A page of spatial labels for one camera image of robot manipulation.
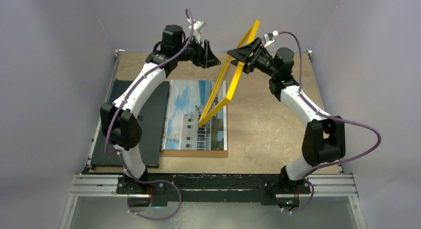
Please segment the yellow wooden picture frame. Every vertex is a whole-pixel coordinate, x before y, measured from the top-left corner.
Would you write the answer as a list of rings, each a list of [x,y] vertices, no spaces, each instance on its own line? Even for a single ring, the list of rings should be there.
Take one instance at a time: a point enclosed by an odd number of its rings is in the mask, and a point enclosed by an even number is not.
[[[249,28],[249,30],[246,32],[246,34],[242,37],[242,39],[238,43],[237,48],[242,47],[244,45],[247,45],[255,39],[255,36],[256,36],[257,31],[258,31],[259,25],[260,25],[260,20],[256,19],[254,24]],[[237,88],[237,85],[239,83],[241,73],[242,73],[242,71],[238,68],[236,68],[235,73],[232,77],[232,80],[230,82],[230,86],[229,86],[228,92],[226,94],[226,97],[224,97],[222,100],[219,100],[219,102],[216,104],[216,106],[212,107],[212,103],[216,99],[218,91],[219,91],[219,89],[220,89],[220,87],[223,83],[223,80],[226,76],[226,73],[228,71],[231,59],[232,59],[231,57],[228,57],[225,60],[225,62],[223,64],[223,67],[222,67],[221,71],[219,72],[218,78],[215,82],[215,86],[210,93],[210,96],[209,96],[208,101],[205,105],[203,113],[202,113],[202,115],[201,115],[201,117],[198,121],[199,127],[203,126],[208,120],[210,120],[213,116],[215,116],[233,98],[233,95],[235,93],[235,90]]]

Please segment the building and sky photo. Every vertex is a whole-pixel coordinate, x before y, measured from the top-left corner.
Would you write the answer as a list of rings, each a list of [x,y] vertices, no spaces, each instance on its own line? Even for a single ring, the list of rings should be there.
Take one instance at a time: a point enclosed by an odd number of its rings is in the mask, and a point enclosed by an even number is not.
[[[198,123],[215,86],[211,80],[171,80],[162,148],[227,151],[226,108]]]

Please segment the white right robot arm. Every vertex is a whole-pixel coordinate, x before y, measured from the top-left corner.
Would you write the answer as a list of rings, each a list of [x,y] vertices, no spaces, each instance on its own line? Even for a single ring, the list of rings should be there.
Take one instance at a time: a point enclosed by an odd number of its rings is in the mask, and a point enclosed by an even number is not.
[[[227,51],[227,54],[233,58],[233,65],[243,64],[244,73],[260,70],[269,75],[271,94],[288,106],[305,126],[301,155],[281,169],[277,187],[290,193],[304,181],[308,172],[345,156],[344,123],[333,120],[300,90],[292,74],[294,52],[291,49],[281,47],[272,56],[261,38],[256,38],[248,45]]]

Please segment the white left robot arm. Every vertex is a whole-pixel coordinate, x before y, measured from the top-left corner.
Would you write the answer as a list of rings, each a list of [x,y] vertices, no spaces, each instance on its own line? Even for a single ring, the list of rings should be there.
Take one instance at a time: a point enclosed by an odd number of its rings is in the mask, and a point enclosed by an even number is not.
[[[207,69],[221,64],[213,54],[207,39],[201,34],[206,23],[195,20],[185,33],[179,25],[165,26],[161,40],[147,56],[142,70],[129,88],[112,103],[100,107],[100,120],[107,144],[106,154],[116,153],[123,165],[123,175],[129,179],[129,188],[137,194],[147,190],[147,169],[139,150],[142,129],[137,121],[140,110],[155,89],[163,83],[179,62],[192,62]]]

